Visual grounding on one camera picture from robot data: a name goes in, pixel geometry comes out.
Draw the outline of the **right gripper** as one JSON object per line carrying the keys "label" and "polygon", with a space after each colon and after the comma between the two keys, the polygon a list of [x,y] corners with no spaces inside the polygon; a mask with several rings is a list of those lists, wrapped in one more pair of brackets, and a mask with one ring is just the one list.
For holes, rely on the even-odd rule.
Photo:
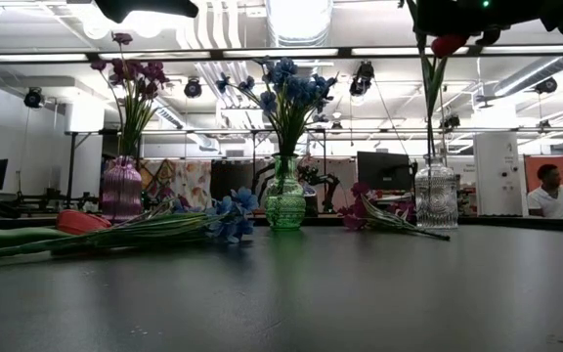
{"label": "right gripper", "polygon": [[415,28],[443,37],[480,36],[479,46],[495,44],[513,25],[536,20],[541,0],[415,0]]}

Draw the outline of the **purple artificial flower bunch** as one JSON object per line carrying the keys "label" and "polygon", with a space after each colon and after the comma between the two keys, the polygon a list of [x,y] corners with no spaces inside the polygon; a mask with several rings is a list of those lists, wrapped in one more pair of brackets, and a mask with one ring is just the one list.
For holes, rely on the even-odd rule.
{"label": "purple artificial flower bunch", "polygon": [[354,202],[341,207],[338,215],[343,225],[352,231],[372,230],[385,233],[427,237],[448,242],[451,237],[416,225],[415,205],[411,200],[394,200],[378,207],[381,191],[372,190],[367,184],[355,183],[351,188]]}
{"label": "purple artificial flower bunch", "polygon": [[128,100],[131,98],[131,78],[128,72],[128,63],[124,58],[124,47],[129,45],[133,38],[124,32],[112,32],[111,39],[118,46],[118,56],[110,60],[111,74],[109,84],[113,93],[119,115],[119,141],[118,152],[120,155],[132,156],[135,153],[136,138],[131,136],[127,122],[129,121]]}
{"label": "purple artificial flower bunch", "polygon": [[158,107],[153,104],[170,82],[163,63],[142,64],[134,60],[98,60],[90,64],[111,91],[119,117],[118,154],[134,156],[142,132]]}

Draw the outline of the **blue artificial flower bunch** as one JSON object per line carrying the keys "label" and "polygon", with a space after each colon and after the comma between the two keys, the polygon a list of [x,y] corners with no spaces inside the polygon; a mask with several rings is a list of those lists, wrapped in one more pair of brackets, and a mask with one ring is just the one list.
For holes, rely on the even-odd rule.
{"label": "blue artificial flower bunch", "polygon": [[253,233],[252,214],[242,206],[238,197],[214,200],[204,209],[191,207],[182,197],[171,198],[142,215],[107,229],[60,240],[0,248],[0,258],[195,242],[239,243],[243,236]]}
{"label": "blue artificial flower bunch", "polygon": [[299,102],[310,103],[312,111],[306,116],[306,127],[309,116],[322,113],[325,107],[333,100],[330,94],[337,83],[337,77],[325,78],[318,74],[301,76],[297,64],[290,58],[282,58],[276,63],[263,59],[258,61],[263,68],[263,81],[277,91],[286,82],[287,92],[290,97],[297,97]]}
{"label": "blue artificial flower bunch", "polygon": [[297,97],[290,97],[286,82],[277,91],[266,83],[266,90],[256,94],[253,92],[255,79],[252,76],[248,76],[240,83],[233,83],[232,78],[222,72],[215,85],[221,94],[225,94],[231,87],[256,104],[269,119],[278,137],[278,154],[283,156],[295,154],[298,140],[305,132],[306,116],[313,108],[310,103],[299,102]]}

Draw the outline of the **clear glass vase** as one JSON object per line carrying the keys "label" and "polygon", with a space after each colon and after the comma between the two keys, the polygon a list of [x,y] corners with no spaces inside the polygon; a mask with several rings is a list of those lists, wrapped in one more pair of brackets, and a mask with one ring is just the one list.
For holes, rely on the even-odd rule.
{"label": "clear glass vase", "polygon": [[414,176],[416,225],[429,230],[457,227],[457,179],[438,156],[427,155]]}

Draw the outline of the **pink ribbed glass vase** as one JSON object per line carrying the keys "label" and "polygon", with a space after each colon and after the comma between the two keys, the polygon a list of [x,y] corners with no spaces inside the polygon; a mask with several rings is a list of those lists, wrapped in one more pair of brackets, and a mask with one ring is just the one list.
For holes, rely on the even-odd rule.
{"label": "pink ribbed glass vase", "polygon": [[135,168],[134,158],[120,155],[103,174],[103,217],[111,223],[123,223],[137,217],[143,212],[141,196],[142,176]]}

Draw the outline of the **green glass vase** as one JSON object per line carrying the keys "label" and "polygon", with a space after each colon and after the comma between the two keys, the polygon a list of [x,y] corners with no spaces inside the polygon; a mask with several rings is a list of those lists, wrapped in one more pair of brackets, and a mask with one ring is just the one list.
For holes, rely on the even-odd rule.
{"label": "green glass vase", "polygon": [[296,156],[276,154],[274,177],[267,186],[265,214],[274,231],[296,231],[305,217],[306,200],[296,172]]}

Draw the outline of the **crossbeam with light strips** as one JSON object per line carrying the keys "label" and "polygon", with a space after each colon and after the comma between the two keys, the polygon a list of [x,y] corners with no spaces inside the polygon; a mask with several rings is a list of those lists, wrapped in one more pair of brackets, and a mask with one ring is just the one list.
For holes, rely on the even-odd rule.
{"label": "crossbeam with light strips", "polygon": [[[546,57],[563,56],[563,44],[552,45],[499,45],[487,48],[464,46],[455,51],[457,57]],[[221,62],[248,61],[259,58],[299,60],[363,60],[410,59],[418,56],[413,46],[396,47],[294,47],[294,48],[240,48],[146,50],[120,52],[77,53],[0,53],[0,65],[72,64],[110,61],[117,58],[143,62]]]}

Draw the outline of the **white cabinet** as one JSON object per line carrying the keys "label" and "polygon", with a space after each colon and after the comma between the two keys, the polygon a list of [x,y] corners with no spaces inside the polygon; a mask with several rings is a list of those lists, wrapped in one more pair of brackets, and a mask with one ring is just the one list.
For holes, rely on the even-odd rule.
{"label": "white cabinet", "polygon": [[485,132],[474,136],[477,214],[523,215],[523,168],[515,132]]}

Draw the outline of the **floral patterned cloth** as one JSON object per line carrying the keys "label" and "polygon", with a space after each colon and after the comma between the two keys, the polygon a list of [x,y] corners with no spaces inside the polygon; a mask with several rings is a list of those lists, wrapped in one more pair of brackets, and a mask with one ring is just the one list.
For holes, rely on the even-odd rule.
{"label": "floral patterned cloth", "polygon": [[182,197],[193,207],[206,207],[211,203],[210,161],[143,159],[139,173],[143,191],[150,198]]}

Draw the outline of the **black partition panel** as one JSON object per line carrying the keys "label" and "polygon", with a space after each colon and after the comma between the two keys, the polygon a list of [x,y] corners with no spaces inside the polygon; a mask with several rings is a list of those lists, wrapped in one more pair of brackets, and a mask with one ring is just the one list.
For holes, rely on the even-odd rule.
{"label": "black partition panel", "polygon": [[254,164],[244,160],[213,160],[210,173],[210,194],[215,200],[238,197],[249,212],[256,212],[259,200],[253,182]]}

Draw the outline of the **person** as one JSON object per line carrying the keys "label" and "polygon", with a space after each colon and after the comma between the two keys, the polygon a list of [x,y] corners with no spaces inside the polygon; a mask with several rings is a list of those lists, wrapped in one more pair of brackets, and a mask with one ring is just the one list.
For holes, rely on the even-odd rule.
{"label": "person", "polygon": [[554,164],[543,164],[537,171],[540,185],[528,193],[529,214],[551,219],[563,219],[563,184]]}

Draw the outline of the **silver ventilation duct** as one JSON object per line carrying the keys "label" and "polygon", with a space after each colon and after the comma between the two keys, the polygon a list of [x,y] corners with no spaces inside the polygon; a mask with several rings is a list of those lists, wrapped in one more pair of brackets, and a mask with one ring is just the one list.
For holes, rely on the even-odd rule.
{"label": "silver ventilation duct", "polygon": [[320,47],[326,43],[333,0],[265,0],[274,47]]}

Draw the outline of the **orange partition wall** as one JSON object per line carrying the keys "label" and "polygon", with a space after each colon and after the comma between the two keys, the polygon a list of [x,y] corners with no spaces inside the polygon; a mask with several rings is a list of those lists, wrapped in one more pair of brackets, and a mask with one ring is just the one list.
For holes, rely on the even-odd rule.
{"label": "orange partition wall", "polygon": [[525,170],[527,181],[527,195],[540,185],[537,171],[543,164],[554,164],[558,167],[563,184],[563,156],[526,156]]}

